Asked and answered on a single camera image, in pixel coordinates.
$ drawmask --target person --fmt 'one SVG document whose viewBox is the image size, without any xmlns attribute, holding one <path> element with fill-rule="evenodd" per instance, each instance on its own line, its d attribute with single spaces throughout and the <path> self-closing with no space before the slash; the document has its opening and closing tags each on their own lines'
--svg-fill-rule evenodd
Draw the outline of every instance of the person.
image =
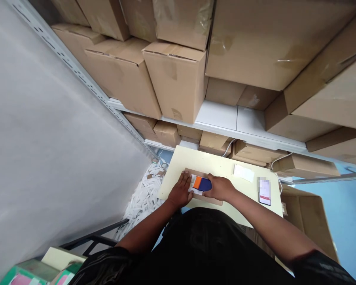
<svg viewBox="0 0 356 285">
<path fill-rule="evenodd" d="M 228 179 L 211 174 L 208 179 L 212 189 L 203 195 L 236 208 L 295 277 L 223 212 L 198 207 L 177 214 L 193 198 L 188 192 L 191 175 L 182 172 L 162 206 L 115 247 L 88 257 L 69 284 L 356 284 L 288 221 L 236 190 Z"/>
</svg>

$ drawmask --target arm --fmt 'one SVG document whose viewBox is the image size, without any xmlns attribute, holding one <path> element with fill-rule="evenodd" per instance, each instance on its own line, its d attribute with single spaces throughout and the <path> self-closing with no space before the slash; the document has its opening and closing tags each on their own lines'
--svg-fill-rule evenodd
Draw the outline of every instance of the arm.
<svg viewBox="0 0 356 285">
<path fill-rule="evenodd" d="M 116 246 L 133 254 L 150 252 L 173 214 L 193 198 L 193 192 L 188 192 L 190 182 L 191 175 L 183 171 L 162 206 L 135 226 Z"/>
<path fill-rule="evenodd" d="M 290 266 L 298 257 L 304 256 L 314 250 L 323 253 L 298 228 L 236 190 L 228 179 L 211 174 L 208 175 L 208 178 L 211 180 L 212 189 L 203 192 L 203 195 L 228 202 L 235 207 L 287 266 Z"/>
</svg>

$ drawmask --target orange and blue box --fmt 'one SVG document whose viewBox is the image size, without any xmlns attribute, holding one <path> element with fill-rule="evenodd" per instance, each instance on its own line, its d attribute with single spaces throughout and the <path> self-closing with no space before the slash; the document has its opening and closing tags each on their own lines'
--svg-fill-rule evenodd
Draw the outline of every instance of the orange and blue box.
<svg viewBox="0 0 356 285">
<path fill-rule="evenodd" d="M 206 178 L 196 176 L 193 188 L 199 191 L 209 191 L 212 189 L 212 183 Z"/>
</svg>

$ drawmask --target left hand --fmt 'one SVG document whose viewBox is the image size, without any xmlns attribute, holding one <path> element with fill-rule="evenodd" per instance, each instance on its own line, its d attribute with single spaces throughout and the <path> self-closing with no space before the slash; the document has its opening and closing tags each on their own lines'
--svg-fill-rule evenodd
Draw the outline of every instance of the left hand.
<svg viewBox="0 0 356 285">
<path fill-rule="evenodd" d="M 177 209 L 186 206 L 193 198 L 194 191 L 188 192 L 191 183 L 191 175 L 188 171 L 182 171 L 178 182 L 171 190 L 166 202 L 172 203 Z"/>
</svg>

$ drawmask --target white shredded paper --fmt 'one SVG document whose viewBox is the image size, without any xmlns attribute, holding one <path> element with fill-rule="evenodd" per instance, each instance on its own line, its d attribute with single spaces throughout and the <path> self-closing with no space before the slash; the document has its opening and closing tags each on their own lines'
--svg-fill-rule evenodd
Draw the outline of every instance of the white shredded paper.
<svg viewBox="0 0 356 285">
<path fill-rule="evenodd" d="M 117 230 L 114 240 L 121 240 L 139 222 L 162 205 L 163 201 L 157 197 L 168 167 L 163 159 L 149 166 L 125 210 L 123 219 L 127 218 L 129 222 Z"/>
</svg>

